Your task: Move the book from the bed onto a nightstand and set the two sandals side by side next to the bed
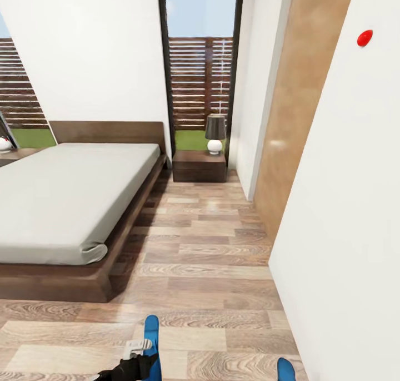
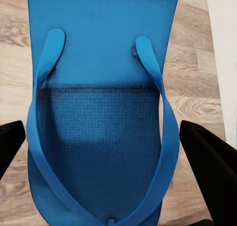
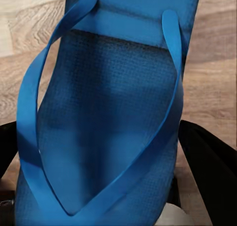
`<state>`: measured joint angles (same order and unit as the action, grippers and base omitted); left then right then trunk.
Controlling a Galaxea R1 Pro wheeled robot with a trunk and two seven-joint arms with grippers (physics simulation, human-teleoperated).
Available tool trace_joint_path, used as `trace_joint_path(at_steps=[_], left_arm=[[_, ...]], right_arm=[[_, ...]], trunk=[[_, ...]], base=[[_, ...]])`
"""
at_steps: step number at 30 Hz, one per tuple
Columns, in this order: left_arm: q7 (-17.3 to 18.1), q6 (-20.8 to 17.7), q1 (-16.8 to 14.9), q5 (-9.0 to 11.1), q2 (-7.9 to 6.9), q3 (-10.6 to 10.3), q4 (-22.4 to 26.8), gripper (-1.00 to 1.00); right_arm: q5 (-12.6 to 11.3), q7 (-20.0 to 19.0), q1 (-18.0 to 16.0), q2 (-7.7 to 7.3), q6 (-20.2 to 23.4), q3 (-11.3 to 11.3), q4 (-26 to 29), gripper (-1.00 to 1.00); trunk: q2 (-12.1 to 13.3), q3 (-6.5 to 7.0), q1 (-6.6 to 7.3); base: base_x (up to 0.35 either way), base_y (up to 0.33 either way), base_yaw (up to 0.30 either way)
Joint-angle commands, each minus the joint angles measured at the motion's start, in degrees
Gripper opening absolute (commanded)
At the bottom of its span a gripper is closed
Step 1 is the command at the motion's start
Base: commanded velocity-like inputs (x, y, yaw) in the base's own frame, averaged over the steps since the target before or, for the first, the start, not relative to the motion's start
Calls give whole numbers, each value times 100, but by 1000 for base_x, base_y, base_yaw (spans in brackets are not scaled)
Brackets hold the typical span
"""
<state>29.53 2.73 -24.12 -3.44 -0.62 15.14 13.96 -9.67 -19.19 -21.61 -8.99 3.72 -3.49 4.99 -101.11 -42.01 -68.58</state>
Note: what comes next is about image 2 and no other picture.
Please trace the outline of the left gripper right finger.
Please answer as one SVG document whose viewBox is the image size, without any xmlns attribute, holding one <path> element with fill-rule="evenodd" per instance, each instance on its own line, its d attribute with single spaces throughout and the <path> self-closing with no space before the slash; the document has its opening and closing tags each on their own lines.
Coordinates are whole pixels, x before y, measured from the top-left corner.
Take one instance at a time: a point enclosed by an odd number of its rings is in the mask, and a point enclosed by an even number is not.
<svg viewBox="0 0 237 226">
<path fill-rule="evenodd" d="M 237 226 L 237 150 L 186 120 L 179 135 L 215 226 Z"/>
</svg>

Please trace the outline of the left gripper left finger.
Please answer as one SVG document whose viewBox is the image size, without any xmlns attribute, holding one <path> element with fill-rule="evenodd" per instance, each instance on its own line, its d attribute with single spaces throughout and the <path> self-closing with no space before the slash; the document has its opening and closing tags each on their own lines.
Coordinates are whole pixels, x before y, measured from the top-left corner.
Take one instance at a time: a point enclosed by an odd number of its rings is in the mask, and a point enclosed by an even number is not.
<svg viewBox="0 0 237 226">
<path fill-rule="evenodd" d="M 26 139 L 21 120 L 0 126 L 0 179 Z"/>
</svg>

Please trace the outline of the sandal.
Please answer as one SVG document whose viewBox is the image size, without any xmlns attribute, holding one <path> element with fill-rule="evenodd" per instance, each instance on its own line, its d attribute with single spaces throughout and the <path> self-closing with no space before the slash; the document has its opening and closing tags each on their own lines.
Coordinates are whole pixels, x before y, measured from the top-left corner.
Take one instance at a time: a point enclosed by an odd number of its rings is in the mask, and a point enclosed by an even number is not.
<svg viewBox="0 0 237 226">
<path fill-rule="evenodd" d="M 162 79 L 177 3 L 28 0 L 28 179 L 50 226 L 158 226 L 180 147 Z"/>
</svg>

